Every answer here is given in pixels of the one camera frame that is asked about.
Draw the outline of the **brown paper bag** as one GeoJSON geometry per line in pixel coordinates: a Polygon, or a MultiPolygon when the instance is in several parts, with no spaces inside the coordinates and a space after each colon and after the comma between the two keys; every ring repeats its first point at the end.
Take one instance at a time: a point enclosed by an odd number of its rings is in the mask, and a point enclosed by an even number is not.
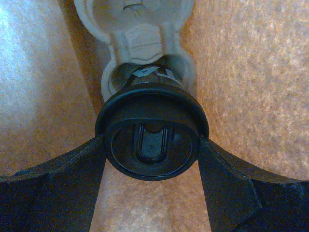
{"type": "MultiPolygon", "coordinates": [[[[309,178],[309,3],[197,0],[181,31],[210,138],[249,163],[309,178]]],[[[13,175],[94,135],[106,44],[71,0],[0,3],[0,174],[13,175]]],[[[198,165],[157,182],[106,163],[93,232],[209,232],[198,165]]]]}

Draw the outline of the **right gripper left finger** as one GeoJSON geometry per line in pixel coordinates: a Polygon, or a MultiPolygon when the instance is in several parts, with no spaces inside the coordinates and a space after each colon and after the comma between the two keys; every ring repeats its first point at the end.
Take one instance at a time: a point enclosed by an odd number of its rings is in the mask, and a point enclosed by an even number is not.
{"type": "Polygon", "coordinates": [[[0,179],[3,232],[87,232],[105,166],[103,135],[0,179]]]}

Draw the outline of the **single cardboard cup carrier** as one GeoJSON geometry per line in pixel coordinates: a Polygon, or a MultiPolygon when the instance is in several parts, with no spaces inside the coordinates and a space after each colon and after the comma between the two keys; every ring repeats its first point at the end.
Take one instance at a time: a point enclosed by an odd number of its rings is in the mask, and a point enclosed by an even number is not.
{"type": "Polygon", "coordinates": [[[75,7],[88,31],[108,45],[111,60],[103,71],[106,101],[118,92],[134,68],[159,63],[197,96],[196,67],[182,48],[180,31],[192,14],[192,0],[77,0],[75,7]]]}

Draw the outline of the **black cup lid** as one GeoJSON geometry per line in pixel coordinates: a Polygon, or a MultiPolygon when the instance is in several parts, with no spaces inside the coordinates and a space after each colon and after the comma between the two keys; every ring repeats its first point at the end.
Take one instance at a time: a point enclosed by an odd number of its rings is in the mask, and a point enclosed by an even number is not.
{"type": "Polygon", "coordinates": [[[103,105],[95,125],[106,157],[135,179],[160,181],[185,172],[208,138],[206,115],[185,90],[145,83],[125,88],[103,105]]]}

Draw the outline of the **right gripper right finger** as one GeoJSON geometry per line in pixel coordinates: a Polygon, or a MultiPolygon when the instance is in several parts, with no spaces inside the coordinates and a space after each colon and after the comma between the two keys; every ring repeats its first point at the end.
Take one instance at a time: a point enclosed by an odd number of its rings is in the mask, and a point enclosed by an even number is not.
{"type": "Polygon", "coordinates": [[[200,140],[198,166],[213,232],[307,232],[309,183],[258,168],[200,140]]]}

